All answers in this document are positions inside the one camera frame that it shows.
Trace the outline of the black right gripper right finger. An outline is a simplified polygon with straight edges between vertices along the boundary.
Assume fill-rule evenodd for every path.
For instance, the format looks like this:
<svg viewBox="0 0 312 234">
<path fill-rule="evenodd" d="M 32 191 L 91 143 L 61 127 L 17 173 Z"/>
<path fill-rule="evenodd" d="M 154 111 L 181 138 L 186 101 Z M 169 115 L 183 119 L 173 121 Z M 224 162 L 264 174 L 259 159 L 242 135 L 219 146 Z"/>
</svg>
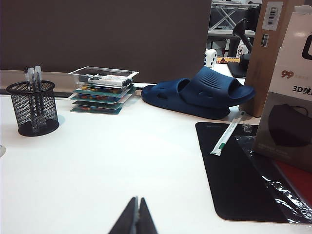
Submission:
<svg viewBox="0 0 312 234">
<path fill-rule="evenodd" d="M 145 198 L 141 198 L 135 223 L 136 234 L 158 234 Z"/>
</svg>

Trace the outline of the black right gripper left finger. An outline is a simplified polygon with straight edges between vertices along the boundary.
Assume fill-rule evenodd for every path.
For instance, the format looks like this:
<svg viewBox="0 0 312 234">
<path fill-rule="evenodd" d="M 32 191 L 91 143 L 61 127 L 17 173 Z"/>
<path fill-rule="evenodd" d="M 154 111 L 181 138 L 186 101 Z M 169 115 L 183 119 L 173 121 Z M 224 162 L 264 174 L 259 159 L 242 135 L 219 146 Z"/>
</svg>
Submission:
<svg viewBox="0 0 312 234">
<path fill-rule="evenodd" d="M 138 197 L 135 196 L 130 199 L 109 234 L 136 234 L 138 217 Z"/>
</svg>

